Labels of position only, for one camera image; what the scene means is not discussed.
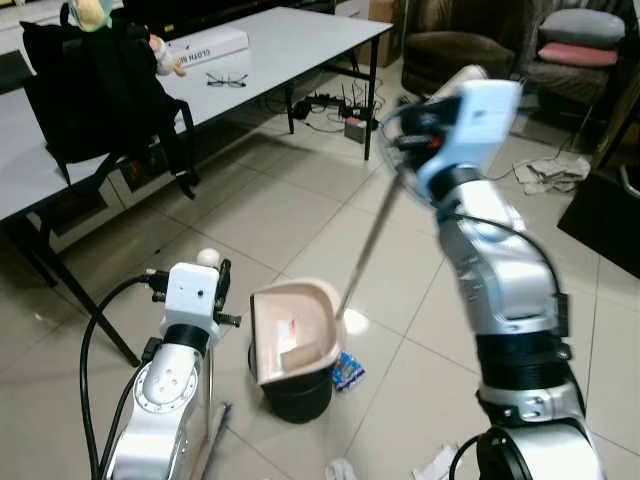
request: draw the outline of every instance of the beige dustpan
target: beige dustpan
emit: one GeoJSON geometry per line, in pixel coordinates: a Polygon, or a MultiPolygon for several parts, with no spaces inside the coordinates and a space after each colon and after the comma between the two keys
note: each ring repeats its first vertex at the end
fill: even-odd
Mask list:
{"type": "Polygon", "coordinates": [[[251,296],[258,385],[317,372],[343,348],[338,293],[326,282],[302,278],[262,288],[251,296]]]}

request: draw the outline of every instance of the armchair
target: armchair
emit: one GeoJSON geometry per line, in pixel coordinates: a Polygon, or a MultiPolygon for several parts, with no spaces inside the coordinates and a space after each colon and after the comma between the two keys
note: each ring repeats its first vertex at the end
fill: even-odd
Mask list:
{"type": "Polygon", "coordinates": [[[462,67],[506,78],[528,44],[533,0],[412,0],[403,86],[432,93],[462,67]]]}

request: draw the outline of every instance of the white cabinet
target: white cabinet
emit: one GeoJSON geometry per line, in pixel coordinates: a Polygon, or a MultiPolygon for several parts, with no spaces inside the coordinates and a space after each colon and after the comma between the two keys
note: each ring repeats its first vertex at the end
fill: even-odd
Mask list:
{"type": "Polygon", "coordinates": [[[59,200],[49,202],[45,211],[30,213],[27,217],[40,229],[42,220],[39,215],[46,216],[51,227],[51,247],[59,252],[124,210],[116,190],[106,179],[92,194],[83,195],[81,199],[73,194],[64,195],[59,200]]]}

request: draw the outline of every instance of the white cloth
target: white cloth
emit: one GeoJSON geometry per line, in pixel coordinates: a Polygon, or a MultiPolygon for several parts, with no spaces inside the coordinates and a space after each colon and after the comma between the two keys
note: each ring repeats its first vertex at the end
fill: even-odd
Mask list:
{"type": "Polygon", "coordinates": [[[344,458],[336,458],[324,469],[326,480],[358,480],[353,467],[344,458]]]}
{"type": "Polygon", "coordinates": [[[591,165],[584,157],[576,160],[547,158],[516,163],[513,171],[527,195],[549,190],[570,192],[589,175],[591,165]]]}

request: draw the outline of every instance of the blue wrapper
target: blue wrapper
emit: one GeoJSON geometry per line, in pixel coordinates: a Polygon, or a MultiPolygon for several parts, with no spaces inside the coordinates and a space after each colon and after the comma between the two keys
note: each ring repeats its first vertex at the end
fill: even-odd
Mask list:
{"type": "Polygon", "coordinates": [[[365,374],[364,368],[347,352],[342,352],[333,369],[331,378],[338,392],[351,390],[365,374]]]}

